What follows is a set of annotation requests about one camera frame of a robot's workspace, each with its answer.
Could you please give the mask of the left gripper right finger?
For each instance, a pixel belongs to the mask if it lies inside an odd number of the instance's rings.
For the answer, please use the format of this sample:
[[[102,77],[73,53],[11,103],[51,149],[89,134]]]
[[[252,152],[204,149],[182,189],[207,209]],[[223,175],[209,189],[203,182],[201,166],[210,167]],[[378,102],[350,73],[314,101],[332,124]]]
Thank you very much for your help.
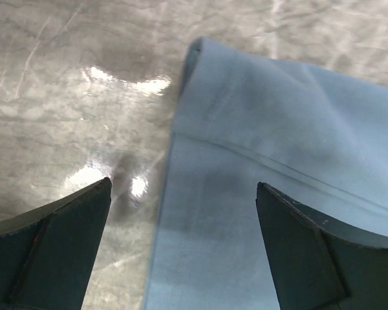
[[[388,309],[388,237],[258,183],[256,208],[281,309]]]

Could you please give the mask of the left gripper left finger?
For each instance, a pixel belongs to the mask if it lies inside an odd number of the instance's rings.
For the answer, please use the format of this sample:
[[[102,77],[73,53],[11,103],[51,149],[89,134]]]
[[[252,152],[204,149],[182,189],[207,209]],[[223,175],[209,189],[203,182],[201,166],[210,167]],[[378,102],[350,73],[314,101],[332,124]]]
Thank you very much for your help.
[[[81,309],[112,183],[0,221],[0,309]]]

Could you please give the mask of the slate blue polo shirt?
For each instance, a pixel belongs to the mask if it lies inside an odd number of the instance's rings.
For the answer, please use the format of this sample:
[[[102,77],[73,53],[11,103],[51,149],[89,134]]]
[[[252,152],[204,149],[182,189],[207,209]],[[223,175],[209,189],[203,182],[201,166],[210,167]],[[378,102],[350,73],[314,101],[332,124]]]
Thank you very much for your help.
[[[281,309],[256,208],[267,183],[388,237],[388,87],[189,46],[144,309]]]

